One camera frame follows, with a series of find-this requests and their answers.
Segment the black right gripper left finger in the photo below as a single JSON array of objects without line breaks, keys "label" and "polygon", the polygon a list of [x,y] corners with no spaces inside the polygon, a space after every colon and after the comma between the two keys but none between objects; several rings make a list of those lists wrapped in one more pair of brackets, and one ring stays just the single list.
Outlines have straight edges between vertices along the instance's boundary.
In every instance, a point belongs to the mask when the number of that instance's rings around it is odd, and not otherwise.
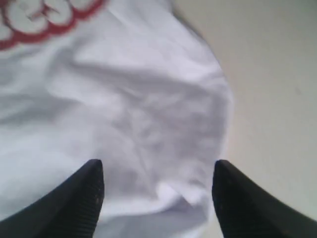
[{"label": "black right gripper left finger", "polygon": [[93,159],[50,193],[4,219],[2,238],[91,238],[105,195],[101,160]]}]

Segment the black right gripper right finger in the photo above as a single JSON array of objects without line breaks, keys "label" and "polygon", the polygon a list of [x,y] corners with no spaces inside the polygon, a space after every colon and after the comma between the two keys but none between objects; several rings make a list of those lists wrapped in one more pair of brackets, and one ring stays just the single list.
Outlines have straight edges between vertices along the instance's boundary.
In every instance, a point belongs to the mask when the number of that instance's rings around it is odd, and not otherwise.
[{"label": "black right gripper right finger", "polygon": [[289,207],[227,160],[215,163],[215,213],[225,238],[315,238],[315,220]]}]

